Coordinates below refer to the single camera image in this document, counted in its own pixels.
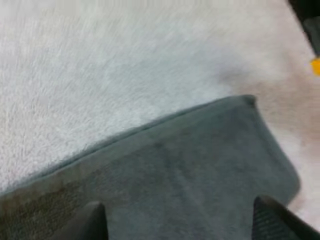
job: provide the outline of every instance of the white fleece fabric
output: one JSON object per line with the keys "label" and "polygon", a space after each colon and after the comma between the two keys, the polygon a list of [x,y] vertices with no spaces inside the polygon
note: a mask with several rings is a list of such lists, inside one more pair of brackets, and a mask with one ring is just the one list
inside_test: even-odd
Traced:
{"label": "white fleece fabric", "polygon": [[0,190],[179,110],[254,94],[320,230],[320,80],[285,0],[0,0]]}

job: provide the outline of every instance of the floor mat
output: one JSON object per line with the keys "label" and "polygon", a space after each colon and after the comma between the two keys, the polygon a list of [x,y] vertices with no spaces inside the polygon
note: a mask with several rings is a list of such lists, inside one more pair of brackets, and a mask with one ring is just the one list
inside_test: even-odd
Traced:
{"label": "floor mat", "polygon": [[148,125],[0,197],[0,239],[43,240],[87,202],[111,239],[249,239],[257,195],[287,204],[298,177],[251,95]]}

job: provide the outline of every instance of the white carpet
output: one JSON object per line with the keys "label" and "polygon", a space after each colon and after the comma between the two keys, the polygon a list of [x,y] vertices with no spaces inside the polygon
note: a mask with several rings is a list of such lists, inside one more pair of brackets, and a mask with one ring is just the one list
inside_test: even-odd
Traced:
{"label": "white carpet", "polygon": [[320,79],[284,0],[0,1],[0,190],[161,116],[255,94],[320,230]]}

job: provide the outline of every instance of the yellow object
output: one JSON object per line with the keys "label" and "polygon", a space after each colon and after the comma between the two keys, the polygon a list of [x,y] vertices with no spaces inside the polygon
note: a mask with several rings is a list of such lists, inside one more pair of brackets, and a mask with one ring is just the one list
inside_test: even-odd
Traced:
{"label": "yellow object", "polygon": [[314,74],[320,76],[320,58],[311,61]]}

